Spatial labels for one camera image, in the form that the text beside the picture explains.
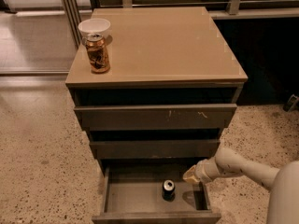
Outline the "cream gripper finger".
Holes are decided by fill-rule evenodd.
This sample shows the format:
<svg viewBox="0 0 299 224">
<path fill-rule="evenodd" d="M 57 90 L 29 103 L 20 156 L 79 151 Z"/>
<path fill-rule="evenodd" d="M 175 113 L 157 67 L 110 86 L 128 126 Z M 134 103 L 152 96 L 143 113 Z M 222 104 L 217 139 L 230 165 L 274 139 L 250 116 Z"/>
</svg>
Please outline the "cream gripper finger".
<svg viewBox="0 0 299 224">
<path fill-rule="evenodd" d="M 195 165 L 184 173 L 183 180 L 192 185 L 198 184 L 200 182 L 200 179 L 195 176 Z"/>
</svg>

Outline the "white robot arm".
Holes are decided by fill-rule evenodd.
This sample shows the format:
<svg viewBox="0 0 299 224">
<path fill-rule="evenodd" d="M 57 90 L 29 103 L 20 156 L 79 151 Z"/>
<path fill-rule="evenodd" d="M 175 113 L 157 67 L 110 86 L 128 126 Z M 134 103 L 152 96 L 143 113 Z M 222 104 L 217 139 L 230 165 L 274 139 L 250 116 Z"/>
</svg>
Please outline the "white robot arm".
<svg viewBox="0 0 299 224">
<path fill-rule="evenodd" d="M 299 224 L 299 161 L 274 168 L 242 157 L 228 147 L 197 162 L 183 175 L 192 185 L 217 178 L 246 176 L 270 193 L 266 224 Z"/>
</svg>

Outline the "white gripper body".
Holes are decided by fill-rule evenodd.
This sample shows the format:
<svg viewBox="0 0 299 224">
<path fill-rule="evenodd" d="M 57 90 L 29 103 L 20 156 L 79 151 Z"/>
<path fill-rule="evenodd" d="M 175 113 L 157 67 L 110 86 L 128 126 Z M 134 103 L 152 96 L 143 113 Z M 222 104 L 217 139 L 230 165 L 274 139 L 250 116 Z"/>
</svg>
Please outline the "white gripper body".
<svg viewBox="0 0 299 224">
<path fill-rule="evenodd" d="M 214 157 L 199 161 L 195 165 L 194 174 L 200 182 L 210 183 L 221 176 L 222 169 L 217 165 Z"/>
</svg>

